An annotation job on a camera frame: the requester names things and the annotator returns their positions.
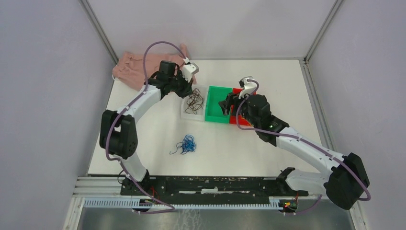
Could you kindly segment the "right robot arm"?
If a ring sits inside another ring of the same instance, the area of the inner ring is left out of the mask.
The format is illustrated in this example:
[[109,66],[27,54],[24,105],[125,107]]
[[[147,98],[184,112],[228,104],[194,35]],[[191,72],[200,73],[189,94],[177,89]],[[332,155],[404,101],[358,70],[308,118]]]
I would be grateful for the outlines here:
[[317,172],[286,169],[277,181],[277,191],[288,196],[294,190],[326,195],[336,206],[349,210],[357,201],[369,201],[370,181],[362,159],[351,152],[347,155],[327,149],[301,135],[288,123],[271,113],[264,95],[239,97],[229,93],[219,106],[224,115],[242,116],[250,130],[271,145],[286,150],[304,160]]

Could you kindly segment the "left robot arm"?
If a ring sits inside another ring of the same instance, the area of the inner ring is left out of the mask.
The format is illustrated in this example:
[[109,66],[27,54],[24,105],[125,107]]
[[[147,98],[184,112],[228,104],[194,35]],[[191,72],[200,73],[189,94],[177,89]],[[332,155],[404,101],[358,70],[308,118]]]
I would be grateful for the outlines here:
[[128,105],[115,111],[105,110],[102,114],[99,145],[105,149],[108,160],[119,162],[126,176],[133,180],[133,190],[140,195],[149,192],[151,183],[144,178],[148,171],[136,153],[136,124],[169,93],[174,92],[180,98],[191,95],[193,76],[198,71],[198,66],[188,59],[182,67],[174,62],[161,61],[158,71],[146,80]]

